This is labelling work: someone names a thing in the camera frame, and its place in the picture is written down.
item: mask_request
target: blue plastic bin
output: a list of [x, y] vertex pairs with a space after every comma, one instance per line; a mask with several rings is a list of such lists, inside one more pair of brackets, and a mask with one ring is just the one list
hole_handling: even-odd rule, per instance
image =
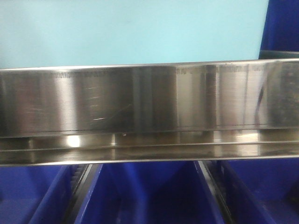
[[194, 162], [104, 164], [76, 224], [224, 224]]
[[299, 223], [299, 159], [221, 161], [221, 172], [238, 224]]
[[269, 0], [263, 50], [299, 51], [298, 0]]
[[1, 167], [0, 223], [60, 223], [72, 174], [71, 166]]

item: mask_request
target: stainless steel tray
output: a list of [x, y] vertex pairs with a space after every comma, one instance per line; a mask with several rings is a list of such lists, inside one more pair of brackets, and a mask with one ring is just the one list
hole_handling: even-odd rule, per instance
[[299, 156], [299, 59], [0, 70], [0, 165]]

